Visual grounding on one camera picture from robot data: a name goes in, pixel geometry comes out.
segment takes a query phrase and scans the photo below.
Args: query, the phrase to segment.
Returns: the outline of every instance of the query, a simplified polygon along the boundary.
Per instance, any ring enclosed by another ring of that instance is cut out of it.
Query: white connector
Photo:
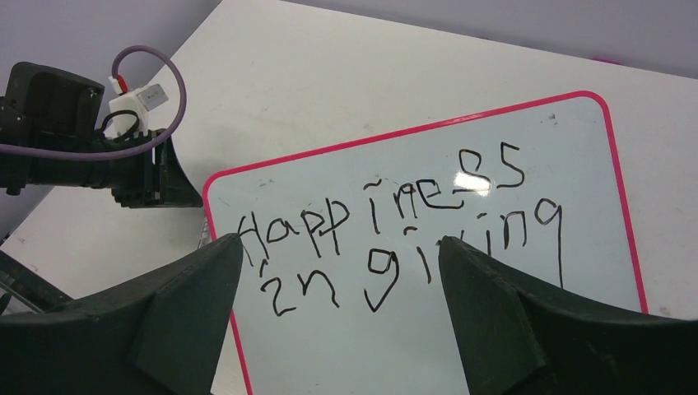
[[[136,134],[142,134],[148,131],[148,110],[146,109],[146,106],[143,105],[143,103],[138,99],[137,96],[138,93],[141,92],[141,90],[143,90],[143,88],[134,89],[129,93],[125,93],[117,97],[116,99],[112,99],[109,101],[109,111],[112,113],[115,111],[120,111],[122,109],[130,109],[138,115],[138,120],[140,122],[138,124]],[[122,134],[126,133],[126,131],[130,127],[133,126],[134,122],[136,122],[136,120],[133,119],[133,116],[119,115],[112,119],[111,124],[112,128],[114,128],[114,131],[116,131],[116,134],[118,136],[121,136]]]
[[[130,109],[138,115],[138,129],[136,134],[145,134],[148,131],[148,111],[165,103],[167,95],[160,84],[136,88],[121,95],[121,85],[116,78],[109,77],[114,91],[120,96],[109,101],[109,111],[115,112]],[[126,133],[136,122],[133,116],[119,115],[112,119],[112,127],[118,136]]]

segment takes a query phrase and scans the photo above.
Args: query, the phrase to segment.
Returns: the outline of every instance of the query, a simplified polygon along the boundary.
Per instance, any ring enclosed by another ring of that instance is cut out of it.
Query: white table
[[[277,0],[225,0],[173,57],[188,112],[174,143],[210,174],[276,156],[577,90],[611,108],[652,314],[698,318],[698,81]],[[170,102],[174,79],[154,78]],[[72,297],[196,248],[197,209],[127,210],[56,188],[2,250]],[[213,391],[243,393],[232,336]]]

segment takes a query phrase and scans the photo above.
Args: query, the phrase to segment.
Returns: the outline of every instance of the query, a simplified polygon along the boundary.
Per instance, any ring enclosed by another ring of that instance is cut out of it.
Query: red wire
[[[116,82],[119,83],[119,88],[121,88],[121,93],[124,94],[128,92],[128,86],[126,85],[126,80],[121,77],[121,74],[116,76]]]

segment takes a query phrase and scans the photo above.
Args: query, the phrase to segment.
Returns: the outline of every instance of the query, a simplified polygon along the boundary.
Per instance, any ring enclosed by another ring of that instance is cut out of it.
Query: whiteboard
[[[646,312],[607,105],[574,92],[214,174],[248,393],[463,394],[437,240]]]

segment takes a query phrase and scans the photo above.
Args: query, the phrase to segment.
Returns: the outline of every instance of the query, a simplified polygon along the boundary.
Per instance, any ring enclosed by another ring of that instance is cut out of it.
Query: pink whiteboard border
[[[611,123],[611,113],[608,109],[608,104],[606,104],[606,101],[604,101],[601,96],[597,95],[596,93],[590,92],[590,91],[576,91],[576,92],[571,92],[571,93],[565,93],[564,95],[557,95],[557,96],[553,96],[553,97],[548,97],[546,99],[529,101],[527,103],[522,103],[519,105],[511,105],[509,107],[504,107],[501,109],[493,109],[490,111],[485,111],[485,112],[478,113],[478,114],[466,115],[464,117],[448,119],[448,120],[441,121],[441,122],[428,123],[427,125],[398,130],[396,132],[380,134],[378,136],[366,137],[366,138],[362,138],[359,140],[354,140],[352,142],[343,142],[340,144],[336,144],[334,146],[326,146],[324,148],[318,148],[318,149],[306,151],[306,152],[299,152],[297,154],[283,156],[281,158],[265,160],[265,161],[253,163],[250,165],[236,167],[236,168],[230,169],[230,170],[220,171],[218,173],[215,173],[213,176],[211,176],[211,178],[207,180],[206,184],[203,187],[203,203],[204,203],[204,207],[206,209],[206,218],[208,219],[208,226],[209,226],[209,229],[211,231],[211,237],[212,237],[212,239],[216,239],[216,226],[213,223],[213,217],[211,214],[211,206],[209,205],[209,201],[208,201],[208,190],[211,187],[211,185],[213,184],[213,182],[216,181],[217,179],[219,179],[220,177],[225,177],[225,176],[231,175],[231,174],[242,173],[244,171],[260,169],[260,168],[267,167],[267,166],[279,165],[281,163],[289,162],[292,160],[303,159],[303,158],[307,158],[309,156],[316,156],[316,155],[326,154],[328,152],[344,150],[347,148],[352,148],[353,146],[362,146],[364,144],[371,144],[373,142],[381,142],[383,140],[388,140],[390,138],[402,137],[402,136],[406,136],[406,135],[413,134],[413,133],[425,132],[427,130],[442,128],[444,126],[454,125],[456,123],[463,123],[463,122],[467,122],[467,121],[472,121],[474,119],[483,119],[483,118],[492,117],[492,116],[499,115],[499,114],[506,114],[506,113],[510,113],[513,111],[518,111],[521,109],[529,109],[531,107],[537,107],[539,105],[548,105],[550,103],[555,103],[558,101],[563,101],[563,100],[568,100],[568,99],[574,99],[577,97],[588,97],[588,98],[596,101],[598,103],[598,105],[601,106],[601,110],[603,111],[603,117],[606,121],[606,132],[608,135],[608,145],[611,148],[613,170],[616,173],[616,183],[618,185],[618,194],[620,195],[620,198],[621,198],[621,208],[623,211],[623,220],[626,223],[626,233],[627,233],[627,237],[628,237],[628,246],[630,247],[630,251],[631,251],[631,261],[632,261],[632,265],[633,265],[633,270],[635,272],[635,284],[637,285],[637,295],[638,295],[638,298],[640,299],[640,309],[642,310],[643,313],[647,314],[649,312],[648,307],[647,307],[647,296],[644,293],[642,274],[640,273],[640,260],[639,260],[638,255],[637,255],[637,248],[635,245],[635,234],[633,233],[633,230],[632,230],[631,212],[630,212],[630,208],[628,207],[626,188],[625,188],[625,185],[623,184],[623,174],[621,173],[621,162],[618,159],[618,149],[616,146],[616,138],[613,135],[613,125]],[[250,382],[249,372],[247,370],[247,364],[245,363],[245,360],[244,360],[242,341],[240,340],[240,333],[238,331],[237,322],[235,321],[235,313],[234,312],[230,312],[230,325],[232,326],[232,329],[233,329],[233,336],[235,337],[235,345],[237,347],[238,356],[240,357],[240,366],[242,367],[242,373],[243,373],[243,377],[244,377],[244,385],[247,388],[247,394],[253,395],[252,383]]]

